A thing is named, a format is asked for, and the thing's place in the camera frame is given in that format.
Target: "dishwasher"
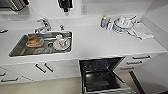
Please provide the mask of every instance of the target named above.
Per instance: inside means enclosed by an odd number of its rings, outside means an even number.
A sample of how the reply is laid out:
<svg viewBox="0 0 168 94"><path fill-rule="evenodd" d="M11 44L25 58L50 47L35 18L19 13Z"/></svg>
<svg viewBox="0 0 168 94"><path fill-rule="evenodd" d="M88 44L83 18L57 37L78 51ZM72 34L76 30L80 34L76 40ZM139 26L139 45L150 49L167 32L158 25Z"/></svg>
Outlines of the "dishwasher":
<svg viewBox="0 0 168 94"><path fill-rule="evenodd" d="M136 94L113 70L124 57L79 60L82 94Z"/></svg>

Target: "backsplash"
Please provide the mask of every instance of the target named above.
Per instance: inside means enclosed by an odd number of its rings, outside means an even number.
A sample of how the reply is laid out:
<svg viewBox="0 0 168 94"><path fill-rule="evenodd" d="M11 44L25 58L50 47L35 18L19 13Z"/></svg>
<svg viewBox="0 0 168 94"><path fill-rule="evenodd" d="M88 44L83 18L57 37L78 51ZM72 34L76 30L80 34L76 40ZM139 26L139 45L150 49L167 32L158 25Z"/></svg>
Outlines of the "backsplash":
<svg viewBox="0 0 168 94"><path fill-rule="evenodd" d="M0 21L27 21L48 19L73 19L85 16L143 15L153 0L73 0L73 9L66 16L58 0L29 0L27 8L15 15L0 15Z"/></svg>

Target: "plate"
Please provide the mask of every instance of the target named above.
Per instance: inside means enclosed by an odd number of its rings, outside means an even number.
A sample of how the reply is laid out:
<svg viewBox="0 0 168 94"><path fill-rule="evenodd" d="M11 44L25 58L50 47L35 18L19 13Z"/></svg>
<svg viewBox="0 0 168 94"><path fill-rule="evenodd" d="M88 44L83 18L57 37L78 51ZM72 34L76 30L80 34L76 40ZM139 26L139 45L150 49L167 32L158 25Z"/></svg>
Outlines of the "plate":
<svg viewBox="0 0 168 94"><path fill-rule="evenodd" d="M53 45L55 50L66 50L66 49L68 49L69 46L70 46L70 39L56 40Z"/></svg>

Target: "drawer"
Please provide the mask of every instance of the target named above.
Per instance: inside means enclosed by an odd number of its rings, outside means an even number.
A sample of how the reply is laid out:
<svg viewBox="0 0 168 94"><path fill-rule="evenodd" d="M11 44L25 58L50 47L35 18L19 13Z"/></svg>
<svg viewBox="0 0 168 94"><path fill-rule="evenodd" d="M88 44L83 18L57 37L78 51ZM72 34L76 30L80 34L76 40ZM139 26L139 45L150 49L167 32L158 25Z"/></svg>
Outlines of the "drawer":
<svg viewBox="0 0 168 94"><path fill-rule="evenodd" d="M156 55L156 53L128 55L122 62L120 62L118 66L141 65Z"/></svg>
<svg viewBox="0 0 168 94"><path fill-rule="evenodd" d="M0 68L0 85L32 82L18 74Z"/></svg>
<svg viewBox="0 0 168 94"><path fill-rule="evenodd" d="M136 69L137 67L139 67L139 65L118 66L113 71L115 73L130 72L130 71L134 71L134 69Z"/></svg>

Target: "soap dispenser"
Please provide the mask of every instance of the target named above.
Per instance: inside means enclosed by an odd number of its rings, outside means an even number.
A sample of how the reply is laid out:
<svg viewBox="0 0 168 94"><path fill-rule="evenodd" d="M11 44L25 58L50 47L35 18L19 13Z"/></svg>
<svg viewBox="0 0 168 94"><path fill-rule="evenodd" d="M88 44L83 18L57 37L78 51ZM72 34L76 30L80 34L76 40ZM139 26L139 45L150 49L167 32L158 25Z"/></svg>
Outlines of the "soap dispenser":
<svg viewBox="0 0 168 94"><path fill-rule="evenodd" d="M72 8L72 0L58 0L58 2L64 12L69 12L69 9Z"/></svg>

